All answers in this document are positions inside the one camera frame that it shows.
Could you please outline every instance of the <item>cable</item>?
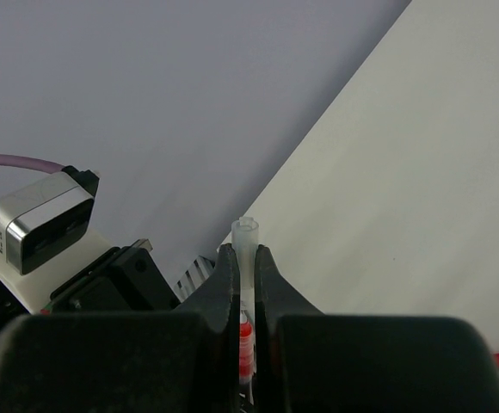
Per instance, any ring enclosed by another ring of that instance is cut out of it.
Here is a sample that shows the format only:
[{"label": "cable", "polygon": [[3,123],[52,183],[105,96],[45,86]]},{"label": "cable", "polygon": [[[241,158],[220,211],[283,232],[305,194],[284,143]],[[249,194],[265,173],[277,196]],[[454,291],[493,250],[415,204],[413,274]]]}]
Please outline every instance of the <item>cable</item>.
[{"label": "cable", "polygon": [[2,154],[0,154],[0,166],[12,166],[14,168],[23,168],[25,170],[38,170],[40,172],[46,172],[47,174],[59,172],[64,168],[64,165],[44,161],[43,159]]}]

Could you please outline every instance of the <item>black connector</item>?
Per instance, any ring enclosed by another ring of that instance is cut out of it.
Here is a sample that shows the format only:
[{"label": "black connector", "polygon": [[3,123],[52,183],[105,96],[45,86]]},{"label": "black connector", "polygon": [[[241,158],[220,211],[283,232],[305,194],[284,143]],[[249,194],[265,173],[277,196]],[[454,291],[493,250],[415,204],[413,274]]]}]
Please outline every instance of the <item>black connector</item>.
[{"label": "black connector", "polygon": [[68,174],[74,181],[76,181],[83,189],[88,193],[96,196],[96,190],[98,189],[99,177],[95,175],[91,170],[79,171],[73,166],[69,165],[62,169],[63,172]]}]

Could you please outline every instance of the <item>translucent tube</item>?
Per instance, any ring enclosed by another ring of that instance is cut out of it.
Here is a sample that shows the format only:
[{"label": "translucent tube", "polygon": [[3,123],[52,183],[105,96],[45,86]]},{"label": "translucent tube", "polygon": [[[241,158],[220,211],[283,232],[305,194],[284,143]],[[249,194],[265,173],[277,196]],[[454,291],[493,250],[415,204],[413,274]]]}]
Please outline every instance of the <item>translucent tube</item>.
[{"label": "translucent tube", "polygon": [[232,223],[232,248],[236,251],[240,269],[240,309],[255,326],[255,276],[259,224],[251,217],[242,217]]}]

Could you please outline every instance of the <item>white table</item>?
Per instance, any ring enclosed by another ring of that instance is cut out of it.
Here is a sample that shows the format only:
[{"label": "white table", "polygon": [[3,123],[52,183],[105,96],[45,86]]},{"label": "white table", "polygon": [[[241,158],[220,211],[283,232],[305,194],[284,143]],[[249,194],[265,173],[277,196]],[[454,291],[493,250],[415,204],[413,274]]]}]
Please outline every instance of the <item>white table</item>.
[{"label": "white table", "polygon": [[499,2],[414,0],[246,215],[323,311],[454,315],[499,351]]}]

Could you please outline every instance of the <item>gray floor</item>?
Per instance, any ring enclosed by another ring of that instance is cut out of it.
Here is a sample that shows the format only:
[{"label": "gray floor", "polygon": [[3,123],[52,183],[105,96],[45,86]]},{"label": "gray floor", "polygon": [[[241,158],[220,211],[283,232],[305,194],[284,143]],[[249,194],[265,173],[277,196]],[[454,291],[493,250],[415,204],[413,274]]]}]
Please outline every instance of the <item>gray floor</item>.
[{"label": "gray floor", "polygon": [[[94,225],[176,280],[408,2],[0,1],[0,152],[99,170]],[[0,169],[0,195],[37,176]]]}]

